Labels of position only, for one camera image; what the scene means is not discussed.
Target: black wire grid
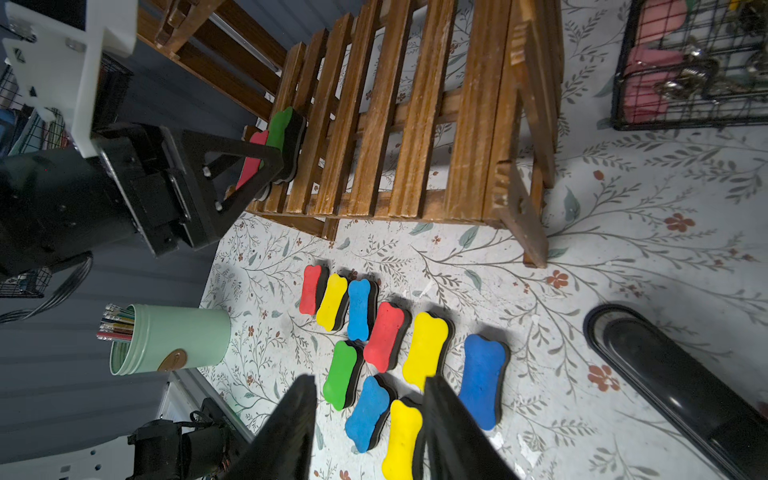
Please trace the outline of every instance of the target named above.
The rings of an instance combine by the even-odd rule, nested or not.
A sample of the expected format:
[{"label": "black wire grid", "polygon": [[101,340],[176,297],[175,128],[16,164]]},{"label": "black wire grid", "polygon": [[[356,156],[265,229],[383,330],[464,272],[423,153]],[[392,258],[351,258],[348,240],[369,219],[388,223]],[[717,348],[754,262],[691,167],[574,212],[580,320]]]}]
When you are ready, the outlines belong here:
[{"label": "black wire grid", "polygon": [[29,270],[0,283],[0,298],[42,298],[50,281],[49,269]]},{"label": "black wire grid", "polygon": [[[125,97],[128,82],[133,73],[117,63],[108,55],[101,56],[96,103],[94,107],[93,128],[99,128],[117,120],[118,108]],[[30,125],[24,127],[19,144],[11,154],[23,154],[30,151],[48,150],[67,147],[70,144],[65,130],[64,118],[55,109],[51,109],[55,120],[45,122],[39,115],[25,109],[23,92],[18,91],[18,83],[13,69],[5,66],[0,77],[0,108],[19,110]]]},{"label": "black wire grid", "polygon": [[[613,127],[660,130],[768,124],[768,84],[753,80],[746,70],[747,60],[765,48],[766,12],[751,17],[743,13],[747,2],[764,8],[766,0],[687,0],[682,13],[681,1],[633,0],[614,77]],[[651,6],[655,15],[650,15]],[[667,14],[659,15],[664,9]],[[660,33],[681,23],[672,32]],[[709,65],[715,65],[707,84],[719,81],[730,87],[699,89],[681,100],[663,98],[657,93],[659,84],[677,81],[686,68],[702,65],[700,59],[683,56],[692,41]],[[661,65],[638,61],[639,48],[666,51],[660,55],[679,60],[658,62]]]}]

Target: wooden slat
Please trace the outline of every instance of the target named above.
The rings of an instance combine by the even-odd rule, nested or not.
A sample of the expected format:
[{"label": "wooden slat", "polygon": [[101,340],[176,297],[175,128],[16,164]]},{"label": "wooden slat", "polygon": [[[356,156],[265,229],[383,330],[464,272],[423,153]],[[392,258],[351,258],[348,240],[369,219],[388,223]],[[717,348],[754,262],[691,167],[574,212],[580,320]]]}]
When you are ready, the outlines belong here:
[{"label": "wooden slat", "polygon": [[323,168],[323,177],[318,191],[319,201],[312,210],[315,215],[335,213],[349,177],[349,167],[355,150],[358,112],[380,9],[380,0],[369,0],[362,7],[360,16],[357,18],[357,34],[349,52],[339,110],[333,121],[328,154],[325,156],[326,165]]},{"label": "wooden slat", "polygon": [[166,54],[178,53],[190,37],[208,20],[224,0],[198,0],[192,5],[181,24],[170,35],[170,38],[161,46],[161,51]]},{"label": "wooden slat", "polygon": [[[155,50],[163,53],[154,43],[154,34],[157,32],[158,25],[159,22],[152,14],[139,8],[137,37]],[[213,59],[193,45],[186,44],[175,55],[171,55],[170,59],[173,63],[180,65],[184,70],[205,81],[250,113],[263,119],[270,117],[272,104],[262,94],[235,75],[223,70]]]},{"label": "wooden slat", "polygon": [[[531,206],[533,207],[536,221],[541,223],[541,212],[544,210],[544,175],[541,171],[541,163],[536,161],[534,156],[533,172],[531,173]],[[537,263],[537,260],[528,254],[528,251],[523,255],[523,264],[529,267],[540,266],[541,262]]]},{"label": "wooden slat", "polygon": [[531,22],[518,24],[513,29],[510,61],[515,80],[520,88],[525,107],[525,117],[531,128],[535,163],[540,164],[544,186],[554,185],[553,133],[545,113],[543,81],[539,74],[538,58],[534,46]]},{"label": "wooden slat", "polygon": [[264,28],[256,23],[234,0],[226,0],[216,9],[216,15],[277,67],[286,64],[286,49]]},{"label": "wooden slat", "polygon": [[509,0],[477,0],[445,195],[454,218],[483,218],[493,125],[509,23]]},{"label": "wooden slat", "polygon": [[[285,110],[293,103],[293,99],[296,96],[296,84],[299,83],[299,75],[301,74],[305,54],[306,45],[303,43],[295,44],[288,51],[283,76],[280,78],[280,90],[275,97],[272,115]],[[278,186],[273,185],[272,190],[274,191],[276,187]],[[264,202],[258,202],[256,209],[263,212]]]},{"label": "wooden slat", "polygon": [[[370,217],[370,220],[398,220],[391,218],[389,216],[389,196],[391,192],[379,192],[379,200],[376,203],[376,211],[373,213],[373,216]],[[445,199],[445,190],[427,190],[426,198],[424,200],[424,211],[422,213],[422,216],[420,218],[405,218],[402,219],[402,221],[418,221],[418,222],[434,222],[434,223],[460,223],[460,224],[470,224],[470,225],[483,225],[483,222],[480,220],[462,220],[462,219],[455,219],[448,217],[445,214],[445,208],[443,207],[443,202]],[[352,217],[348,214],[346,214],[347,206],[349,205],[350,195],[344,194],[341,197],[341,204],[339,207],[339,212],[333,214],[333,215],[323,215],[326,219],[339,219],[339,218],[358,218],[358,217]],[[312,195],[310,197],[310,208],[314,208],[314,206],[317,204],[318,196]],[[251,202],[250,206],[248,207],[247,211],[253,213],[253,214],[259,214],[262,213],[255,209],[256,202]],[[265,215],[274,215],[275,217],[290,217],[295,216],[295,214],[288,214],[285,212],[279,213],[279,214],[265,214]]]},{"label": "wooden slat", "polygon": [[389,202],[391,217],[418,217],[421,211],[455,13],[456,0],[432,0],[427,7],[408,119]]},{"label": "wooden slat", "polygon": [[342,63],[346,46],[349,43],[349,33],[352,30],[352,14],[346,14],[336,20],[331,35],[328,37],[326,59],[323,62],[323,71],[320,72],[320,80],[315,92],[315,104],[310,115],[310,122],[306,129],[306,136],[301,147],[298,171],[293,180],[293,189],[289,201],[286,203],[286,211],[291,214],[305,214],[306,206],[310,201],[314,174],[320,160],[320,147],[328,134],[330,122],[331,98],[336,94],[336,86],[339,83]]},{"label": "wooden slat", "polygon": [[336,232],[339,230],[338,218],[326,218],[325,225],[323,225],[323,234],[320,238],[333,242],[336,239]]},{"label": "wooden slat", "polygon": [[[417,10],[424,5],[427,5],[427,0],[413,0],[413,9]],[[382,7],[379,10],[378,18],[376,19],[375,28],[378,30],[381,27],[386,26],[387,18],[389,18],[389,11],[392,9],[392,0],[382,0]],[[352,26],[352,35],[357,33],[357,22]]]},{"label": "wooden slat", "polygon": [[541,195],[538,198],[537,210],[525,191],[525,185],[513,161],[497,164],[494,178],[492,195],[495,215],[523,247],[523,262],[526,265],[545,268],[549,242],[541,226]]},{"label": "wooden slat", "polygon": [[326,54],[326,42],[328,31],[324,28],[312,36],[310,46],[306,50],[304,67],[299,77],[299,87],[296,89],[295,108],[301,115],[307,116],[317,86],[317,72],[320,70],[320,61]]},{"label": "wooden slat", "polygon": [[308,233],[314,237],[323,238],[323,229],[326,227],[325,222],[312,217],[278,217],[276,215],[261,214],[257,210],[252,210],[251,207],[248,207],[245,211],[256,215],[261,215],[262,218],[272,220],[273,222],[285,225],[286,227],[301,230],[304,233]]},{"label": "wooden slat", "polygon": [[[304,55],[304,64],[299,76],[299,84],[296,87],[296,95],[293,97],[293,108],[299,114],[306,116],[307,109],[312,101],[312,95],[317,85],[317,72],[320,69],[320,61],[326,53],[326,40],[328,31],[324,28],[312,36],[310,46]],[[263,206],[265,212],[282,212],[286,203],[288,184],[272,186],[272,193],[266,199]]]},{"label": "wooden slat", "polygon": [[382,53],[368,108],[368,126],[362,136],[352,197],[347,211],[353,216],[364,217],[373,214],[376,209],[384,150],[389,139],[387,127],[392,123],[395,114],[395,98],[411,27],[412,5],[412,0],[392,0],[392,10],[384,30]]},{"label": "wooden slat", "polygon": [[255,80],[257,84],[264,87],[264,90],[272,95],[277,93],[280,87],[280,77],[224,33],[224,30],[218,28],[211,20],[205,21],[197,29],[194,37],[217,53],[223,60]]},{"label": "wooden slat", "polygon": [[[521,0],[515,0],[509,12],[507,26],[507,41],[504,57],[509,58],[512,49],[512,30],[517,25],[516,18],[520,17]],[[518,156],[518,138],[520,136],[520,120],[523,102],[515,81],[515,74],[509,61],[502,65],[502,77],[499,82],[496,120],[494,123],[493,140],[491,144],[491,159],[488,162],[488,179],[485,185],[485,201],[483,220],[494,228],[503,228],[504,224],[495,212],[495,187],[497,182],[496,165],[511,161],[514,167]]]},{"label": "wooden slat", "polygon": [[558,127],[557,106],[555,96],[559,95],[560,82],[558,81],[560,72],[557,70],[559,58],[557,53],[557,42],[550,35],[550,26],[552,20],[548,18],[545,11],[545,4],[550,0],[518,0],[521,9],[520,18],[524,22],[531,22],[533,31],[533,47],[536,50],[538,59],[536,67],[538,68],[539,78],[544,82],[542,85],[543,111],[546,113],[546,121],[550,126],[550,132],[556,132]]}]

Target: floral tablecloth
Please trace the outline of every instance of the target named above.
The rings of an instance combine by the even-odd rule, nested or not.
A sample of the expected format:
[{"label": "floral tablecloth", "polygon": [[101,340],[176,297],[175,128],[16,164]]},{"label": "floral tablecloth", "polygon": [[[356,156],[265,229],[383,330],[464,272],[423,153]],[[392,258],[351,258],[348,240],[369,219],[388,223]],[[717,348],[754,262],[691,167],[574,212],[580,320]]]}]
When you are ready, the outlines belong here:
[{"label": "floral tablecloth", "polygon": [[[462,80],[471,7],[459,7],[447,88]],[[523,266],[509,232],[489,227],[343,221],[336,242],[326,242],[249,214],[236,222],[201,302],[230,313],[230,348],[220,365],[201,370],[253,431],[299,374],[314,374],[321,392],[333,345],[346,338],[346,328],[326,333],[298,311],[303,268],[323,261],[376,280],[380,301],[450,318],[456,332],[444,376],[457,391],[465,337],[489,326],[505,332],[512,357],[502,421],[488,436],[521,477],[722,477],[589,350],[581,324],[600,302],[630,303],[761,406],[768,397],[761,263],[768,137],[764,127],[606,129],[626,12],[626,3],[611,0],[563,2],[566,75],[558,180],[546,197],[547,269]],[[417,13],[400,100],[409,95],[420,28]],[[432,187],[445,184],[452,128],[436,135]],[[398,142],[393,135],[386,178]],[[529,152],[521,151],[526,177]],[[400,395],[413,388],[401,370],[411,335],[390,377]],[[359,388],[371,374],[364,366]],[[344,433],[351,411],[319,400],[313,477],[382,478],[389,426],[379,446],[360,455]]]}]

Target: black cable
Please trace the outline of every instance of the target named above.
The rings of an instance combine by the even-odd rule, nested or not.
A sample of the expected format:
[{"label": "black cable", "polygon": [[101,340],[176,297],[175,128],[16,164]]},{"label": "black cable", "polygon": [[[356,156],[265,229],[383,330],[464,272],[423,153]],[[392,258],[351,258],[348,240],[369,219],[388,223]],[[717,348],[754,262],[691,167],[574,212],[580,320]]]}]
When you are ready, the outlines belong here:
[{"label": "black cable", "polygon": [[46,310],[50,310],[55,306],[58,306],[60,303],[69,298],[69,296],[78,289],[80,284],[83,283],[85,277],[88,276],[88,274],[91,272],[94,257],[91,252],[87,252],[85,255],[85,260],[83,260],[83,262],[74,269],[74,272],[70,273],[69,278],[67,278],[64,283],[62,283],[59,288],[53,292],[51,298],[41,303],[40,306],[38,306],[36,309],[14,310],[12,312],[0,315],[0,324],[26,320],[27,318],[33,317],[38,313],[43,313]]}]

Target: wooden crate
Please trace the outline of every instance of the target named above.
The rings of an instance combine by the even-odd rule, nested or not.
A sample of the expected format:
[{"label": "wooden crate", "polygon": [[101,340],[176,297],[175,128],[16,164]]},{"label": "wooden crate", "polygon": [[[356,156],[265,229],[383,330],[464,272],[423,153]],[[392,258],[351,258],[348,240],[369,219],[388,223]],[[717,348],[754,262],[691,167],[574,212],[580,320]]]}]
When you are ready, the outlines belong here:
[{"label": "wooden crate", "polygon": [[[174,18],[173,9],[180,1],[155,0],[164,12],[164,23],[155,27],[154,37],[165,40],[163,45],[155,45],[163,53],[168,45],[180,45],[176,53],[184,53],[188,46],[178,38],[182,28],[171,28],[167,21]],[[229,42],[219,38],[225,48],[212,41],[218,36],[210,28],[205,30],[207,16],[196,20],[202,34],[200,28],[183,30],[185,35],[196,32],[189,34],[196,38],[202,35],[205,41],[201,41],[207,41],[214,51],[218,45],[227,53],[225,59],[248,69],[265,90],[275,94],[273,104],[265,107],[261,100],[240,92],[241,104],[251,105],[251,111],[265,120],[288,106],[307,119],[290,194],[287,184],[276,185],[264,202],[254,201],[247,211],[327,240],[335,238],[342,218],[506,227],[523,246],[526,264],[546,266],[548,242],[541,210],[544,189],[552,187],[555,176],[563,75],[560,2],[476,0],[473,25],[483,28],[473,28],[470,33],[463,86],[444,91],[456,1],[430,0],[427,5],[425,0],[369,0],[357,18],[344,15],[330,32],[317,32],[309,45],[299,43],[285,55],[275,53],[269,42],[254,45],[271,49],[270,60],[280,63],[283,73],[278,84],[266,72],[251,68],[253,56],[243,60],[242,52]],[[199,0],[186,18],[193,18],[196,9],[200,15],[218,13],[222,5],[232,9],[230,3],[232,0]],[[429,55],[419,55],[410,100],[397,104],[412,14],[424,5],[420,51]],[[359,114],[373,40],[382,27],[370,106]],[[350,43],[338,98],[339,76]],[[183,60],[182,56],[175,61]],[[515,166],[523,111],[535,153],[530,193]],[[447,122],[456,123],[448,183],[444,190],[427,190],[435,127]],[[379,192],[387,140],[395,130],[402,130],[403,138],[394,184],[391,191]],[[360,152],[352,190],[345,193],[357,142]],[[319,185],[316,193],[315,184]]]}]

